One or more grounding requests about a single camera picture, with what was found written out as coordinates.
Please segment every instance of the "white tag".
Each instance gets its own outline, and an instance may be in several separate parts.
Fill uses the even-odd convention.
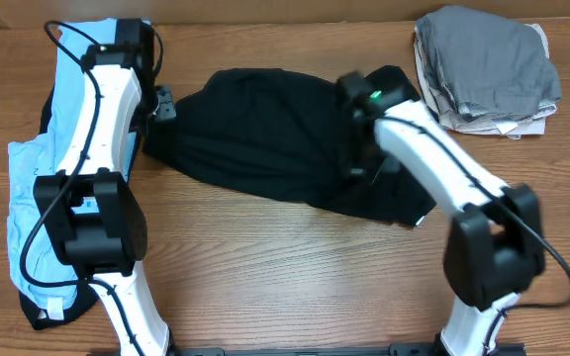
[[[496,128],[501,132],[501,134],[506,134],[519,126],[511,120],[504,119],[495,119],[492,120],[492,123],[496,125]]]
[[[64,320],[63,315],[63,297],[47,298],[47,315],[52,320]]]

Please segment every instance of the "wooden surface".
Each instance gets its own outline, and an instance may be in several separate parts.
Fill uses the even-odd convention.
[[[0,0],[0,28],[106,17],[168,25],[414,21],[452,4],[509,18],[570,16],[570,0]]]
[[[539,22],[564,99],[547,133],[515,141],[456,134],[478,161],[542,203],[546,237],[570,262],[570,20]],[[415,80],[413,23],[159,27],[159,83],[176,98],[218,69],[282,67],[329,80],[400,65]],[[102,306],[65,327],[33,331],[9,278],[7,143],[32,139],[53,83],[55,48],[41,31],[0,31],[0,355],[84,355],[117,340]],[[131,185],[149,228],[146,276],[180,347],[385,346],[431,341],[452,293],[441,269],[439,209],[413,230],[211,187],[141,154]],[[552,261],[524,300],[565,298]],[[570,310],[517,311],[502,340],[529,355],[570,355]]]

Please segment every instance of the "folded gray cloth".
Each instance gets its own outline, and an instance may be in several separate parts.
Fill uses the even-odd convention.
[[[562,97],[538,33],[496,15],[446,6],[417,21],[430,64],[425,77],[461,114],[534,115]]]

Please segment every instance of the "light blue cloth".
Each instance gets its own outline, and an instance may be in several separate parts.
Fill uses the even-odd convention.
[[[71,24],[85,32],[100,44],[112,44],[116,34],[116,20]],[[90,42],[74,31],[62,28],[60,42],[74,55],[80,57]],[[39,288],[30,285],[21,275],[19,258],[30,230],[39,219],[39,210],[33,198],[35,179],[40,175],[52,175],[67,152],[84,95],[83,74],[80,67],[67,54],[58,50],[56,56],[56,78],[51,103],[51,119],[47,132],[35,139],[8,144],[10,205],[8,216],[8,258],[10,278],[17,288],[39,308],[46,309],[48,298],[62,298],[64,309],[68,309],[76,298],[76,288]],[[131,162],[136,134],[129,134],[125,159],[125,172]],[[58,282],[76,279],[71,266],[58,262],[49,243],[44,227],[35,238],[28,254],[28,272],[40,281]]]

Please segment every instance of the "black cloth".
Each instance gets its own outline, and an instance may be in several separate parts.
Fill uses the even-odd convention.
[[[367,79],[410,84],[395,66]],[[196,180],[388,223],[414,225],[434,206],[403,166],[372,184],[344,175],[353,122],[326,80],[281,69],[224,70],[175,109],[175,121],[151,128],[143,152]]]
[[[54,88],[51,89],[49,96],[47,97],[46,103],[41,110],[41,123],[39,124],[39,134],[45,134],[48,131],[49,120],[51,119],[51,99],[54,94]],[[57,327],[61,325],[68,324],[72,321],[78,319],[85,312],[89,311],[90,308],[96,304],[98,301],[98,295],[89,286],[77,286],[76,287],[76,299],[72,306],[63,311],[63,320],[52,320],[49,318],[39,318],[41,309],[32,302],[25,294],[19,292],[19,302],[21,304],[21,310],[28,319],[28,322],[34,330],[43,330],[49,327]]]

